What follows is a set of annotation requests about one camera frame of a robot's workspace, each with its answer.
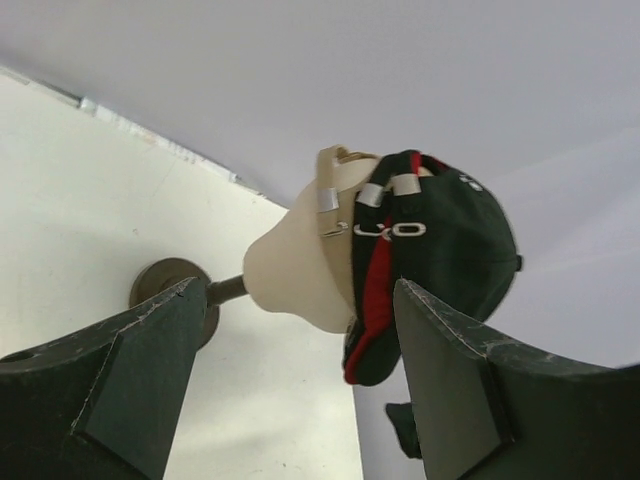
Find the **black baseball cap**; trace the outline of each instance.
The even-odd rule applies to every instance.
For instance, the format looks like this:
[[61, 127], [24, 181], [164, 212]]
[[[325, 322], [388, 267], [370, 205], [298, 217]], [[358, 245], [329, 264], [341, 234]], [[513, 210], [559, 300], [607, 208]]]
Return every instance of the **black baseball cap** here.
[[494, 195], [472, 176], [415, 150], [380, 160], [353, 217], [356, 317], [343, 356], [344, 378], [352, 385], [381, 383], [400, 359], [392, 302], [398, 279], [484, 322], [522, 269]]

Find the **metal rod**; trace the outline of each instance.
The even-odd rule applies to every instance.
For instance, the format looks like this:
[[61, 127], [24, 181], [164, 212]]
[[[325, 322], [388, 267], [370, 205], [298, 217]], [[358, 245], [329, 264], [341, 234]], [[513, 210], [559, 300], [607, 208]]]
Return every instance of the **metal rod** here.
[[247, 293], [242, 275], [238, 275], [222, 282], [209, 284], [207, 287], [207, 303], [209, 306], [218, 306], [234, 298], [243, 297]]

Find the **red stripe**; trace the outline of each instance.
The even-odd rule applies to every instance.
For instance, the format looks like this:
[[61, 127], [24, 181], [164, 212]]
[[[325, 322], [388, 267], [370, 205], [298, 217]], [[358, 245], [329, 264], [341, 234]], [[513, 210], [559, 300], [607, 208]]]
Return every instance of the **red stripe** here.
[[418, 175], [420, 167], [422, 166], [422, 154], [420, 152], [413, 152], [411, 154], [411, 170], [414, 174]]
[[[384, 222], [391, 226], [391, 217]], [[369, 263], [362, 300], [365, 332], [345, 365], [344, 379], [357, 385], [355, 368], [371, 342], [391, 325], [393, 303], [391, 298], [391, 242], [378, 239]]]

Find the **dark green fabric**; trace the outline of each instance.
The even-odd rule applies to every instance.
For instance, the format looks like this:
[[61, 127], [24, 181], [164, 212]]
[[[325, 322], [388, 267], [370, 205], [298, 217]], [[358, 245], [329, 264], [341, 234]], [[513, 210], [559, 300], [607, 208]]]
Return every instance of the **dark green fabric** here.
[[[405, 278], [455, 309], [485, 321], [507, 294], [520, 267], [509, 222], [494, 195], [477, 180], [415, 151], [384, 157], [369, 182], [386, 186], [395, 175], [417, 170], [412, 160], [416, 155], [421, 165], [434, 173], [419, 179], [420, 193], [388, 193], [377, 208], [358, 202], [354, 206], [353, 225], [367, 232], [376, 231], [385, 222], [426, 227], [422, 236], [391, 237], [389, 282], [377, 295], [388, 298], [390, 304], [393, 285]], [[392, 306], [388, 319], [367, 318], [365, 314], [365, 289], [381, 242], [385, 240], [380, 237], [353, 235], [357, 320], [347, 335], [343, 359], [345, 379], [351, 384], [381, 383], [401, 356]]]

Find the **round metal base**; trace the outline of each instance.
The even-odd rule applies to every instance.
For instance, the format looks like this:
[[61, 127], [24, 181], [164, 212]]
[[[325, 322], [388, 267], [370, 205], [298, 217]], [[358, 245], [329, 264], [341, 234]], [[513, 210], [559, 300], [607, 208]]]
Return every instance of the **round metal base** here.
[[[129, 308], [133, 308], [185, 278], [191, 277], [200, 278], [207, 285], [211, 284], [209, 276], [195, 263], [182, 258], [160, 260], [145, 268], [136, 278], [133, 287], [131, 287]], [[199, 348], [209, 343], [218, 328], [219, 321], [220, 307], [216, 305], [208, 306]]]

